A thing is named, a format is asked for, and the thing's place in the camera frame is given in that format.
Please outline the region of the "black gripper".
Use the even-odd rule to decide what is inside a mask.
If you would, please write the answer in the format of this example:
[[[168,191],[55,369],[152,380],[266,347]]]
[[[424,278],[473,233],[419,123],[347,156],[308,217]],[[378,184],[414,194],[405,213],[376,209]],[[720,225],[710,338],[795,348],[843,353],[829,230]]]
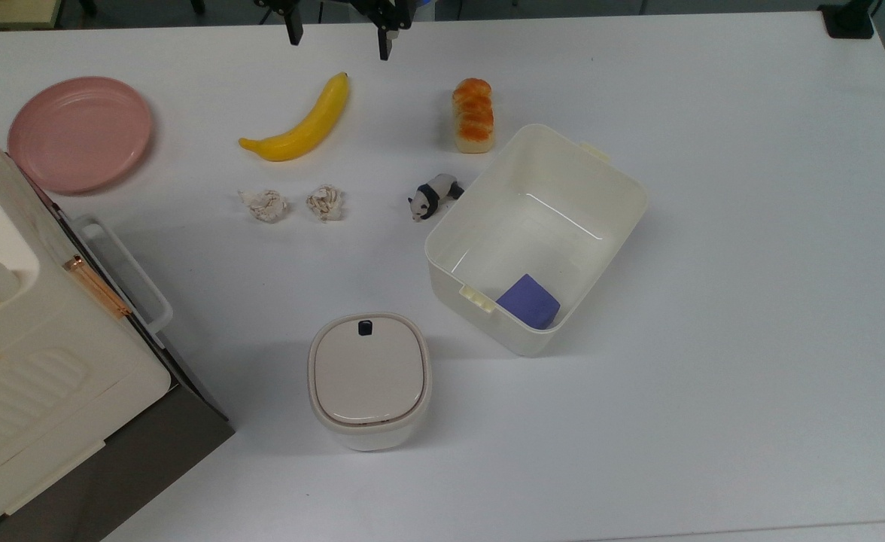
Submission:
[[[379,28],[379,58],[390,59],[392,48],[392,31],[408,29],[414,17],[414,1],[356,1],[355,9]],[[300,44],[304,29],[298,6],[291,6],[285,11],[285,28],[289,42]]]

